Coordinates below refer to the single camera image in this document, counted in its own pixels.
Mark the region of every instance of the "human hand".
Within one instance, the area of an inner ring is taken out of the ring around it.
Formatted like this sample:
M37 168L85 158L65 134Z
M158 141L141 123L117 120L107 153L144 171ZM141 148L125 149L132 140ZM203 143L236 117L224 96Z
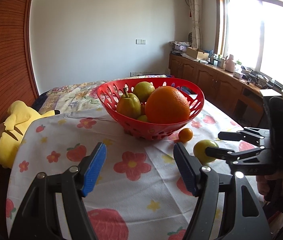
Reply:
M268 180L277 180L277 179L283 179L283 171L277 171L273 175L256 176L257 188L259 193L266 196L270 191ZM281 196L283 196L283 183L282 183Z

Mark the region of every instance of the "red plastic basket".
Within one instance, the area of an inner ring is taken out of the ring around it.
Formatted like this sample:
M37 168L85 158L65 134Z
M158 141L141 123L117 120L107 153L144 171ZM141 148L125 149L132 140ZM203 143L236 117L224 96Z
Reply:
M128 88L128 93L131 93L134 86L143 81L152 83L155 88L163 85L177 88L188 100L190 107L189 119L180 123L154 124L141 122L117 113L116 107L118 100L123 93L123 88ZM196 98L193 99L185 93L183 91L185 88L191 90L191 94L197 95ZM179 130L200 113L204 104L204 95L201 89L192 82L178 78L136 78L111 81L99 86L97 96L106 111L114 120L120 123L127 133L137 138L144 138L147 140L159 140L171 135L174 131Z

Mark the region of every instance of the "curtain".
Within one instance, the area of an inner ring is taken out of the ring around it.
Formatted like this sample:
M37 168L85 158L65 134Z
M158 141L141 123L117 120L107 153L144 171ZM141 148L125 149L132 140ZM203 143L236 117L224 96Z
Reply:
M200 35L200 18L201 18L201 0L189 0L191 20L193 25L193 48L201 49L201 35Z

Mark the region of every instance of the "basket rim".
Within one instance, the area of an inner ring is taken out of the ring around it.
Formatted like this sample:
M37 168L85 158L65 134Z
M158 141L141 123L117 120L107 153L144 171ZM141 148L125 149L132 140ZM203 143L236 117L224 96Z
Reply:
M167 125L183 124L183 123L187 123L187 122L193 120L193 119L196 117L196 116L194 116L194 117L191 117L191 118L189 118L189 119L187 119L187 120L185 120L185 121L182 121L182 122L178 122L178 123L168 123L168 124L143 122L143 121L139 121L139 120L137 120L137 119L133 119L133 118L127 117L127 116L125 116L125 115L123 115L123 114L121 114L121 113L118 113L117 111L115 111L114 109L112 109L112 108L110 108L108 105L106 105L106 104L101 100L101 98L99 97L99 91L101 90L101 87L102 87L102 86L106 86L108 83L112 83L112 82L116 82L116 81L122 81L122 80L136 80L136 79L134 79L134 78L125 78L125 79L119 79L119 80L112 80L112 81L108 81L108 82L106 82L106 83L104 83L104 84L101 84L101 85L98 87L98 89L97 89L97 97L98 97L98 99L100 100L100 102L102 103L102 105L106 108L106 110L107 110L107 109L110 109L111 111L115 112L116 114L119 114L119 115L121 115L121 116L124 116L125 118L128 118L128 119L133 120L133 121L141 122L141 123L143 123L143 124L146 123L146 124L149 124L149 125L158 125L158 126L167 126ZM159 77L159 78L155 78L155 77L150 77L150 78L140 78L140 79L138 79L138 80L144 80L144 79L157 79L157 80L158 80L158 79L178 79L178 80L182 80L183 82L191 83L191 84L197 86L197 85L194 84L193 82L190 82L190 81L188 81L188 80L181 79L181 78L171 78L171 77ZM202 103L202 106L199 108L199 111L201 111L201 110L203 109L204 104L205 104L205 96L204 96L204 94L203 94L203 91L200 89L200 87L199 87L199 86L197 86L197 87L199 88L199 91L200 91L201 94L203 95L203 103Z

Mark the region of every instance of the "window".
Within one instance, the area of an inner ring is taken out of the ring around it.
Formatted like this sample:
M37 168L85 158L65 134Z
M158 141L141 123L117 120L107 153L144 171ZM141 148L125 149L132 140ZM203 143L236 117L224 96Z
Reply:
M283 87L283 0L221 0L219 52Z

